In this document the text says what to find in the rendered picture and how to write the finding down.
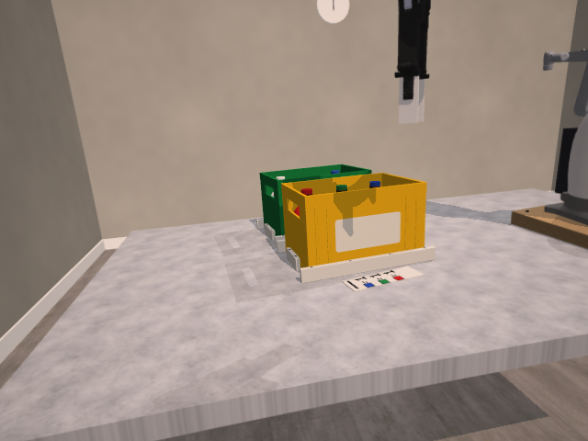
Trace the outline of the yellow crate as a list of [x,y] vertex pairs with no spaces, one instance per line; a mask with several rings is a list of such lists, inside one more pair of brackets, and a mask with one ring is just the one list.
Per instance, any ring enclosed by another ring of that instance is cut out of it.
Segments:
[[[380,181],[380,187],[369,188],[370,181]],[[336,192],[337,185],[347,185],[347,191]],[[312,195],[302,194],[303,188]],[[286,248],[300,258],[300,268],[424,247],[423,215],[401,176],[291,182],[281,190]]]

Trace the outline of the white paper pick list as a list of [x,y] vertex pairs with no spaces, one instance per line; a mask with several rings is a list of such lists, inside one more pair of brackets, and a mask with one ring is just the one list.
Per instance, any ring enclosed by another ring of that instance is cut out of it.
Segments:
[[356,292],[420,276],[424,276],[424,274],[410,268],[409,266],[404,266],[367,276],[343,280],[342,282]]

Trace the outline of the green plastic crate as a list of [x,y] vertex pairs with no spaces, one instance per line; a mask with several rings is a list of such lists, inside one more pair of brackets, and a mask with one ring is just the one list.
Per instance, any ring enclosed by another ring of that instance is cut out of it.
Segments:
[[[340,173],[331,174],[331,171],[334,170],[339,170]],[[267,223],[275,230],[276,236],[285,235],[281,184],[352,175],[360,174],[354,166],[345,164],[260,173],[264,228]],[[278,176],[284,176],[285,179],[278,180]],[[274,196],[272,197],[273,191]]]

